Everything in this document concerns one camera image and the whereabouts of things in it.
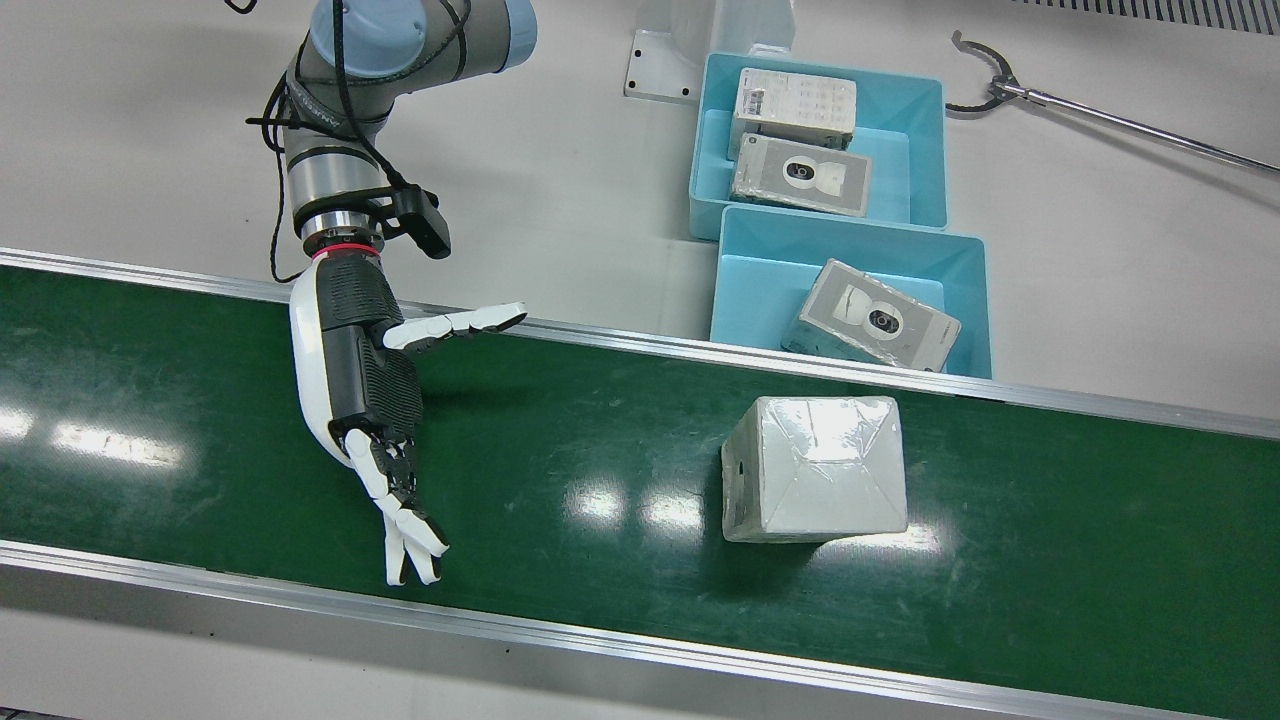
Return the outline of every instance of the blue joint cap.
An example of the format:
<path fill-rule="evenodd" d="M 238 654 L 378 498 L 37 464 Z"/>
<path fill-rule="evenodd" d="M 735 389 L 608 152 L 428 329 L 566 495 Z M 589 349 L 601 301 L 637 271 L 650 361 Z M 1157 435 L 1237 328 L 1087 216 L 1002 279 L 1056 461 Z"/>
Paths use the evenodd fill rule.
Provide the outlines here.
<path fill-rule="evenodd" d="M 507 0 L 507 24 L 511 26 L 511 45 L 499 73 L 527 60 L 538 45 L 538 17 L 529 0 Z"/>
<path fill-rule="evenodd" d="M 420 0 L 344 0 L 342 47 L 347 72 L 384 77 L 413 64 L 426 45 L 426 8 Z M 311 44 L 330 65 L 333 3 L 320 0 L 311 13 Z"/>

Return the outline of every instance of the robotic finger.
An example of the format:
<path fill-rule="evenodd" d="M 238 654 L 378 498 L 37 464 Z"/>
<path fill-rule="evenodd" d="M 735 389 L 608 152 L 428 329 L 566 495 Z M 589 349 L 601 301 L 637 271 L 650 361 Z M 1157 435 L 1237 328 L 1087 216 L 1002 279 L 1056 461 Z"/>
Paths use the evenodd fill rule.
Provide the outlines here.
<path fill-rule="evenodd" d="M 416 488 L 404 487 L 392 469 L 397 454 L 403 452 L 403 448 L 389 447 L 358 429 L 348 432 L 343 445 L 370 500 L 383 512 L 387 530 L 387 584 L 403 584 L 401 578 L 406 555 L 422 584 L 439 580 L 439 559 L 449 550 L 449 544 L 430 516 L 416 507 Z"/>
<path fill-rule="evenodd" d="M 499 333 L 518 324 L 527 315 L 524 302 L 508 302 L 465 313 L 420 318 L 387 331 L 383 334 L 383 345 L 406 352 L 425 352 L 451 337 Z"/>

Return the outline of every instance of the black camera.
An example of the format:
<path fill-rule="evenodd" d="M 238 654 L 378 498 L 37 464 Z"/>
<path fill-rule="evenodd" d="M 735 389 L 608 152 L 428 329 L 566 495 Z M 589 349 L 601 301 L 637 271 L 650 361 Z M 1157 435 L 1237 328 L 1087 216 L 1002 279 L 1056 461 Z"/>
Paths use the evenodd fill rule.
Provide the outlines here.
<path fill-rule="evenodd" d="M 867 315 L 867 319 L 872 322 L 872 325 L 888 334 L 897 333 L 899 328 L 902 327 L 902 324 L 897 322 L 897 318 L 883 310 L 872 310 L 870 315 Z"/>
<path fill-rule="evenodd" d="M 813 176 L 818 174 L 818 172 L 813 169 L 813 165 L 787 163 L 787 174 L 796 179 L 813 179 Z"/>

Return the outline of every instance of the robotic arm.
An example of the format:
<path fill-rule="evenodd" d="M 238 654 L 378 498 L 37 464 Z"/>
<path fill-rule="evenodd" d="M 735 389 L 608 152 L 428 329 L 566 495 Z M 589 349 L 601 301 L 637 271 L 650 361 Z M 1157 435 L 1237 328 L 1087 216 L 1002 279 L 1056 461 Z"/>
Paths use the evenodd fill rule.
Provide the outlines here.
<path fill-rule="evenodd" d="M 381 511 L 388 584 L 402 584 L 406 556 L 422 583 L 435 582 L 448 550 L 419 501 L 422 396 L 406 351 L 503 331 L 525 309 L 404 322 L 383 245 L 408 234 L 445 258 L 448 225 L 438 199 L 404 181 L 372 141 L 397 96 L 515 67 L 536 32 L 529 0 L 320 0 L 270 104 L 285 128 L 294 232 L 311 256 L 289 296 L 302 415 Z"/>

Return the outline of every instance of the white box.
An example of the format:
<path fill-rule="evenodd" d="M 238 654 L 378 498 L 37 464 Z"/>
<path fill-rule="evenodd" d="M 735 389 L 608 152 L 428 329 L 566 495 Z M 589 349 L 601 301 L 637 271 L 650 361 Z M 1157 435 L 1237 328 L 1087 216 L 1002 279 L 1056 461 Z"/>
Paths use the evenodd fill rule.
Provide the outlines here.
<path fill-rule="evenodd" d="M 831 259 L 782 338 L 792 352 L 941 372 L 960 320 Z"/>
<path fill-rule="evenodd" d="M 728 159 L 737 159 L 745 132 L 845 150 L 854 138 L 856 106 L 851 79 L 742 68 Z"/>
<path fill-rule="evenodd" d="M 863 218 L 870 184 L 865 155 L 745 133 L 728 196 Z"/>
<path fill-rule="evenodd" d="M 824 542 L 906 530 L 892 397 L 762 397 L 721 447 L 724 539 Z"/>

